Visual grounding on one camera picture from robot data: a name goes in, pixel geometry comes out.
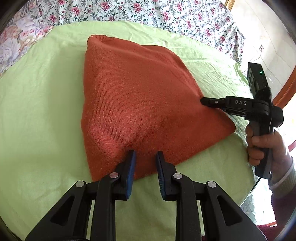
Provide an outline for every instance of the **metal screw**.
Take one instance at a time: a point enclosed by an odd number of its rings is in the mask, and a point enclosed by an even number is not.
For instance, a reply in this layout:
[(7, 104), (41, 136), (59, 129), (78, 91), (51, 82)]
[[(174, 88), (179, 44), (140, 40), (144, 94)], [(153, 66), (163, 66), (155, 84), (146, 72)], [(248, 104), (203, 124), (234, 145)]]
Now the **metal screw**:
[(182, 178), (182, 174), (181, 173), (175, 173), (173, 175), (173, 177), (176, 178), (176, 179), (181, 179)]
[(109, 174), (109, 177), (111, 178), (117, 178), (119, 176), (119, 174), (117, 172), (112, 172)]
[(207, 185), (208, 185), (210, 188), (215, 188), (215, 187), (217, 186), (217, 184), (216, 184), (215, 182), (213, 182), (213, 181), (209, 181), (209, 182), (207, 183)]
[(78, 188), (81, 188), (84, 186), (84, 181), (78, 181), (75, 183), (75, 186), (78, 187)]

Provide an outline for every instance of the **floral bedspread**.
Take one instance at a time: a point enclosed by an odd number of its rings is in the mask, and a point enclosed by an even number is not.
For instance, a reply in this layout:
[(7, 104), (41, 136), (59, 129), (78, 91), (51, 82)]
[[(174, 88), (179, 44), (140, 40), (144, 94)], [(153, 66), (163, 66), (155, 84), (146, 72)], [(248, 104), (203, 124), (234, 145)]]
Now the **floral bedspread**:
[(28, 1), (0, 35), (0, 76), (52, 28), (42, 20), (36, 1)]
[(0, 75), (53, 26), (80, 21), (131, 21), (205, 43), (240, 63), (244, 36), (219, 0), (35, 0), (0, 36)]

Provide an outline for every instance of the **wooden frame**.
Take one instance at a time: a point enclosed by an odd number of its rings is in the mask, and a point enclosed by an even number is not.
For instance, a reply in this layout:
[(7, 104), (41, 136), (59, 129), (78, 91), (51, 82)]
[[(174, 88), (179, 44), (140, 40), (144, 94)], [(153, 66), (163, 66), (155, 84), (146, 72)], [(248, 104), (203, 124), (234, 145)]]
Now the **wooden frame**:
[(294, 148), (296, 148), (296, 140), (289, 146), (289, 151), (292, 151)]
[(225, 6), (229, 9), (229, 11), (231, 11), (234, 2), (235, 2), (235, 0), (226, 0)]
[(296, 67), (294, 68), (290, 78), (287, 80), (281, 91), (273, 100), (273, 104), (282, 109), (288, 104), (296, 93)]

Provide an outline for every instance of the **finger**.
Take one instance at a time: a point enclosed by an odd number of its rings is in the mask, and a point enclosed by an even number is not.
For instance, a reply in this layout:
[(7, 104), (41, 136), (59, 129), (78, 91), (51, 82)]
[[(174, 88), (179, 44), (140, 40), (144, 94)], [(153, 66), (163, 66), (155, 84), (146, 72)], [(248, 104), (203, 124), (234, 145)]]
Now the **finger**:
[(253, 159), (262, 160), (264, 158), (264, 152), (260, 151), (256, 148), (248, 147), (247, 151), (248, 151), (249, 157), (251, 157)]
[(275, 131), (268, 135), (252, 137), (252, 144), (261, 148), (279, 148), (283, 146), (283, 139), (281, 135)]
[(248, 124), (248, 125), (246, 126), (246, 134), (247, 134), (248, 136), (250, 136), (250, 137), (252, 137), (252, 136), (254, 135), (253, 129), (252, 129), (252, 127), (251, 127), (250, 124)]
[(251, 136), (247, 136), (246, 137), (246, 142), (248, 143), (248, 147), (253, 147), (253, 143), (252, 143), (252, 137)]
[(257, 160), (257, 159), (254, 159), (252, 157), (249, 157), (249, 163), (252, 165), (252, 166), (258, 166), (260, 164), (260, 160)]

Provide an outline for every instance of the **black handle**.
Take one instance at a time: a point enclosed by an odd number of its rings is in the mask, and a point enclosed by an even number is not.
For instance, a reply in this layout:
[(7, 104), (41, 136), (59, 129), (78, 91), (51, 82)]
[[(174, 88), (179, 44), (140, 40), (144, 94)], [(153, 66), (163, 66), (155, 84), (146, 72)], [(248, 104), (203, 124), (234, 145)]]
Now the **black handle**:
[[(273, 133), (274, 128), (270, 123), (259, 124), (256, 121), (250, 121), (250, 125), (253, 129), (254, 136), (266, 135)], [(255, 168), (255, 175), (264, 179), (269, 179), (271, 175), (271, 163), (272, 163), (272, 149), (259, 148), (264, 152), (264, 158), (260, 161), (260, 164)]]

